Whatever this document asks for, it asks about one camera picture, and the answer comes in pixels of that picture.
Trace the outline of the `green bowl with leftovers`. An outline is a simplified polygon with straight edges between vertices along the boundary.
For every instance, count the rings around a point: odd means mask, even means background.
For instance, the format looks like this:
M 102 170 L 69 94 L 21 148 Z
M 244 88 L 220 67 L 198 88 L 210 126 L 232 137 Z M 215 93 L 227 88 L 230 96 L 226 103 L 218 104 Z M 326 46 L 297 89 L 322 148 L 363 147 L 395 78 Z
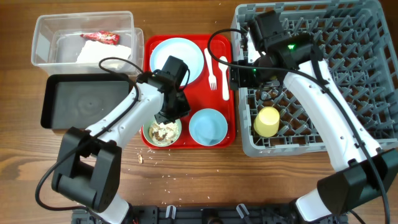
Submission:
M 182 133 L 182 123 L 178 119 L 171 123 L 158 123 L 155 119 L 147 121 L 141 134 L 144 139 L 155 147 L 169 147 L 175 143 Z

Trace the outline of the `light blue bowl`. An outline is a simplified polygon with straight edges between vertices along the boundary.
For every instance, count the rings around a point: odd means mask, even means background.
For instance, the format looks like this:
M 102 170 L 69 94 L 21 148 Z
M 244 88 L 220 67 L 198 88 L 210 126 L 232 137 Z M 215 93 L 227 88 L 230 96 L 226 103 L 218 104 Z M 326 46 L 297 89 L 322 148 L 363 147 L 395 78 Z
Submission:
M 226 137 L 228 122 L 219 111 L 205 108 L 191 117 L 188 130 L 196 143 L 202 146 L 215 146 Z

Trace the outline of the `yellow plastic cup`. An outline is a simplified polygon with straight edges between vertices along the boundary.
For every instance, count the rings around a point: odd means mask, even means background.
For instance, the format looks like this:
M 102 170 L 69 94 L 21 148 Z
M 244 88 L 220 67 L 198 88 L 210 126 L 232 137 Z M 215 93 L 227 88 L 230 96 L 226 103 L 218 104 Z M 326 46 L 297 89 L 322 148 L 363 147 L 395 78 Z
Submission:
M 269 138 L 277 134 L 279 130 L 280 114 L 270 106 L 261 109 L 255 120 L 254 130 L 258 135 Z

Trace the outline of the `red ketchup sachet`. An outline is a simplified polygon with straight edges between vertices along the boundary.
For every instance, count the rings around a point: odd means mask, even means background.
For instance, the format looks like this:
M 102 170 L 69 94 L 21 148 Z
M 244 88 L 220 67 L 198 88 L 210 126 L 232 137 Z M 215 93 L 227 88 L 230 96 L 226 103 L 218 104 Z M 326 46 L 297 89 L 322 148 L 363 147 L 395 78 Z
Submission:
M 108 45 L 118 45 L 120 40 L 120 35 L 108 31 L 99 31 L 90 34 L 80 34 L 80 37 Z

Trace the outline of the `white napkin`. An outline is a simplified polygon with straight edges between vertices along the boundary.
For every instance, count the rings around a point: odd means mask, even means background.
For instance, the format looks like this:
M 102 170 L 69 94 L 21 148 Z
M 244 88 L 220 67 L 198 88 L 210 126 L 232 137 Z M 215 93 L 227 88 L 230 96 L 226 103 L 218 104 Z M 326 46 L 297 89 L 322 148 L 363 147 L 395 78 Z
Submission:
M 128 59 L 131 48 L 123 45 L 108 45 L 97 41 L 87 40 L 82 48 L 76 63 L 98 63 L 107 57 Z

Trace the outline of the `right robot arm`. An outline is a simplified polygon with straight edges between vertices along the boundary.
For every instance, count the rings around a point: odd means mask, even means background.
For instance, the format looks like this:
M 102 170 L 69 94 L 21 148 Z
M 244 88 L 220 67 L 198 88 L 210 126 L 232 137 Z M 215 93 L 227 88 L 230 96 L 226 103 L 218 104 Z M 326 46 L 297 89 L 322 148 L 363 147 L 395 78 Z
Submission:
M 274 80 L 285 86 L 308 114 L 335 170 L 294 201 L 294 221 L 342 215 L 377 197 L 386 201 L 397 175 L 397 151 L 382 150 L 358 121 L 312 35 L 290 35 L 278 13 L 269 11 L 249 21 L 242 36 L 252 40 L 260 56 L 253 65 L 241 60 L 232 64 L 230 88 L 269 90 Z

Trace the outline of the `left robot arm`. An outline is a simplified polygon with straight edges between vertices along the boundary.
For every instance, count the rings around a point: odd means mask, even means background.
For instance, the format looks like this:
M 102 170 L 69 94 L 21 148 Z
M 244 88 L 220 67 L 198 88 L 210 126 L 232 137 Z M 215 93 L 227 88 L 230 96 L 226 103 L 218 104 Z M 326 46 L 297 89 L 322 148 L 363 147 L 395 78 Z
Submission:
M 188 66 L 169 56 L 160 70 L 141 72 L 130 94 L 85 130 L 70 128 L 48 170 L 52 190 L 105 223 L 134 223 L 132 205 L 118 195 L 122 149 L 150 119 L 174 123 L 189 114 L 183 92 Z

